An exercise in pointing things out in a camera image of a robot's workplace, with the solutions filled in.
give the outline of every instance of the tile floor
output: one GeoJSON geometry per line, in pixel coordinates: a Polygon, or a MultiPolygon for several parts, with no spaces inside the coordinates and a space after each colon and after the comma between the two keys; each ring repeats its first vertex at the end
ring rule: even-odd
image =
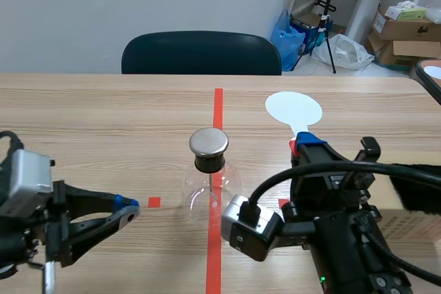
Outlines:
{"type": "Polygon", "coordinates": [[[337,74],[332,72],[332,67],[325,63],[313,60],[309,55],[301,58],[293,72],[283,72],[283,76],[371,76],[371,77],[402,77],[409,78],[405,72],[397,72],[370,63],[360,70],[350,70],[336,67],[337,74]]]}

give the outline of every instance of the metal lid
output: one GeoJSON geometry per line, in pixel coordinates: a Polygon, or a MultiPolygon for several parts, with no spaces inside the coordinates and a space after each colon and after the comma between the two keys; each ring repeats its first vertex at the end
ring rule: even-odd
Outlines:
{"type": "Polygon", "coordinates": [[[206,127],[193,133],[189,145],[196,156],[214,158],[227,150],[228,136],[220,129],[206,127]]]}

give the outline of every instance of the black tripod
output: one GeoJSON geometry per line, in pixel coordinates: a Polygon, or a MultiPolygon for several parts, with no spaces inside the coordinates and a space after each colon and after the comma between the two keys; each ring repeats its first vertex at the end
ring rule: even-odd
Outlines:
{"type": "MultiPolygon", "coordinates": [[[[337,73],[336,66],[334,65],[334,59],[332,58],[331,46],[329,46],[329,15],[328,15],[328,12],[329,12],[329,6],[330,5],[331,5],[331,0],[326,0],[326,2],[325,2],[325,10],[323,10],[323,15],[322,15],[322,18],[320,20],[320,25],[318,26],[318,29],[317,29],[315,37],[311,40],[309,45],[306,47],[306,50],[309,49],[309,47],[311,46],[312,41],[314,41],[314,44],[312,45],[311,52],[309,53],[309,56],[311,56],[312,55],[312,51],[316,47],[317,40],[318,40],[318,35],[321,32],[324,32],[325,33],[326,44],[328,45],[329,57],[331,58],[332,70],[334,71],[334,74],[336,74],[337,73]]],[[[297,62],[292,67],[291,71],[294,70],[294,68],[297,66],[297,64],[301,60],[301,58],[303,57],[303,53],[304,52],[302,52],[302,54],[298,57],[297,62]]]]}

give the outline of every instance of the blue clamp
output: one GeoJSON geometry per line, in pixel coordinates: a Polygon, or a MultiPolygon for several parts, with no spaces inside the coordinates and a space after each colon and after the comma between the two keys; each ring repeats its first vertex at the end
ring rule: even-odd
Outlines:
{"type": "Polygon", "coordinates": [[[327,144],[327,141],[318,139],[316,136],[309,132],[299,132],[296,137],[296,151],[300,145],[316,146],[327,144]]]}
{"type": "Polygon", "coordinates": [[[130,200],[130,204],[126,204],[123,202],[124,197],[120,196],[119,194],[115,195],[115,200],[113,203],[113,211],[118,211],[121,210],[122,208],[126,207],[126,206],[136,206],[139,207],[139,202],[136,201],[135,199],[131,199],[130,200]]]}

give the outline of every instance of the glass jar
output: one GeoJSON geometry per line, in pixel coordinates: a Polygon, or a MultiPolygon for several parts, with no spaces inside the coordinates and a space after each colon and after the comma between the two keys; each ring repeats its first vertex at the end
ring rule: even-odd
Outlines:
{"type": "Polygon", "coordinates": [[[192,222],[203,226],[221,223],[222,212],[242,185],[239,173],[225,162],[227,134],[214,127],[196,131],[189,140],[195,155],[183,178],[183,207],[192,222]]]}

